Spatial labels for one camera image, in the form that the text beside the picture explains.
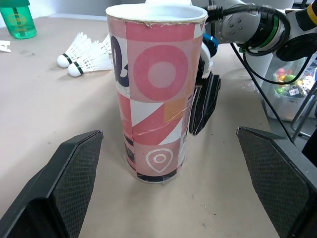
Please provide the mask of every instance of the green bottle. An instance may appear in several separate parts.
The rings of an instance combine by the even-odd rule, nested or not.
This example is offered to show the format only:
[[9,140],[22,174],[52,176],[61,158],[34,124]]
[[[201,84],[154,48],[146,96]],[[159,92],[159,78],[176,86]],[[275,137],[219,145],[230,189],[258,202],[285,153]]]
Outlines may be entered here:
[[0,12],[11,36],[28,39],[36,35],[29,0],[0,0]]

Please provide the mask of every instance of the pink circle pattern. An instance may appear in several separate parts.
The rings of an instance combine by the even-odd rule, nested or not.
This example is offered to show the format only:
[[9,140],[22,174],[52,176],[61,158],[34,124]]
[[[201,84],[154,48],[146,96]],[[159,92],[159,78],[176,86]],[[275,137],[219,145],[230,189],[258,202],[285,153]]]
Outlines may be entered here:
[[[173,82],[158,88],[149,80],[151,67],[158,62],[168,62],[175,67]],[[173,98],[183,87],[188,74],[188,61],[185,53],[171,45],[153,46],[144,50],[135,60],[133,77],[137,88],[147,98],[154,101],[166,101]]]

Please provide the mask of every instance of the candy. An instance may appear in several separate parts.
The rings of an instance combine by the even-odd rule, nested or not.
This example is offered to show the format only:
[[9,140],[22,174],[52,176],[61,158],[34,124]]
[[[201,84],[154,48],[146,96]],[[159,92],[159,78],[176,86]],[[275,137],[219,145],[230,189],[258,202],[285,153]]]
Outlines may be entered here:
[[284,82],[292,81],[296,76],[295,75],[288,75],[285,77]]

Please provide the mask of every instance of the green cap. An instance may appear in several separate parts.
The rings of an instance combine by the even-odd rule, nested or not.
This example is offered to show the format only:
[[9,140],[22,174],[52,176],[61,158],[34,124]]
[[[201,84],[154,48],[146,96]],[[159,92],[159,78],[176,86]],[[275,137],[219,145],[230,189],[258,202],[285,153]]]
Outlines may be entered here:
[[30,5],[29,0],[0,0],[0,7],[23,7]]

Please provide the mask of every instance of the blue part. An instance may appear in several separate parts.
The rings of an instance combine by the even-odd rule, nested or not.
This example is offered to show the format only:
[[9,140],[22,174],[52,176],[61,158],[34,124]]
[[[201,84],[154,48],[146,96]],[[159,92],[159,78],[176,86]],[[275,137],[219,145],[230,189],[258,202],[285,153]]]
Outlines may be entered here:
[[209,41],[212,41],[216,47],[216,49],[218,49],[218,40],[216,39],[216,37],[213,37],[207,33],[204,33],[203,37]]

